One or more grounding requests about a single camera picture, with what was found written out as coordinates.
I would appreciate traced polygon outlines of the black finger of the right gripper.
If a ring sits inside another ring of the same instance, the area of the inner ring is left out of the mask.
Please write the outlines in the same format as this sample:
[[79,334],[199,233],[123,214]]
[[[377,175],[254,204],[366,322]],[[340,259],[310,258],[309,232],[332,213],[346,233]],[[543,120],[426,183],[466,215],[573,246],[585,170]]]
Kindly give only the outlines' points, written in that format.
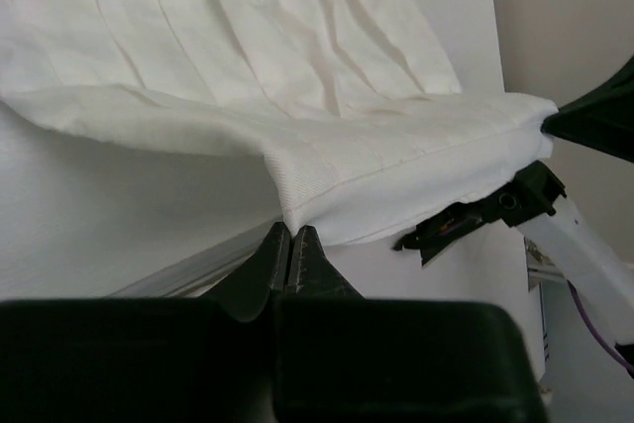
[[633,162],[633,57],[604,83],[547,117],[542,132]]

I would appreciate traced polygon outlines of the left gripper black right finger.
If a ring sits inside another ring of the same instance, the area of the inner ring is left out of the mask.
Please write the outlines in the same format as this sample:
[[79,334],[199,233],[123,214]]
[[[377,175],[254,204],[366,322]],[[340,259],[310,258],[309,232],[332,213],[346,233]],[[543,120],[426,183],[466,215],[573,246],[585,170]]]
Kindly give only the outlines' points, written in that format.
[[303,297],[363,298],[327,259],[317,230],[302,227],[292,241],[284,293]]

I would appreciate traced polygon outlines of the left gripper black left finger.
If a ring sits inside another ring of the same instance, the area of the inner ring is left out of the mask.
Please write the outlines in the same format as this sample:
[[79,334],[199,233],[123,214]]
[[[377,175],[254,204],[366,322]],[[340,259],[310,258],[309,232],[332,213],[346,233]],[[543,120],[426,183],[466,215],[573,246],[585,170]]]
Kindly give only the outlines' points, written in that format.
[[207,292],[207,297],[238,322],[256,320],[270,297],[284,289],[290,232],[274,223],[255,252]]

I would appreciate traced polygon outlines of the white skirt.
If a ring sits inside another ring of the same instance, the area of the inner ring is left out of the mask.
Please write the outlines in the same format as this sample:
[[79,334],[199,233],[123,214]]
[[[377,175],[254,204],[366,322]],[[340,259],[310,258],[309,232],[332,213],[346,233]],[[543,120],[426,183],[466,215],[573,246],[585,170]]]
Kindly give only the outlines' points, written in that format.
[[1,97],[71,136],[260,157],[328,246],[488,196],[549,156],[556,110],[465,92],[415,0],[1,0]]

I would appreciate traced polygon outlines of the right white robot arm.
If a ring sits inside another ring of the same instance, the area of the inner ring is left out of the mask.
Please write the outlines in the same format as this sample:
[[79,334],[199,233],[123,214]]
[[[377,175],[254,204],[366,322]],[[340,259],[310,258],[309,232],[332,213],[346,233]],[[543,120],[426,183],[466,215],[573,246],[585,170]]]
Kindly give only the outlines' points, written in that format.
[[[560,139],[633,160],[633,62],[580,98],[532,125],[541,140]],[[578,306],[589,304],[609,332],[608,348],[633,360],[633,271],[583,217],[562,181],[541,160],[516,172],[504,189],[516,203],[503,220],[550,258]]]

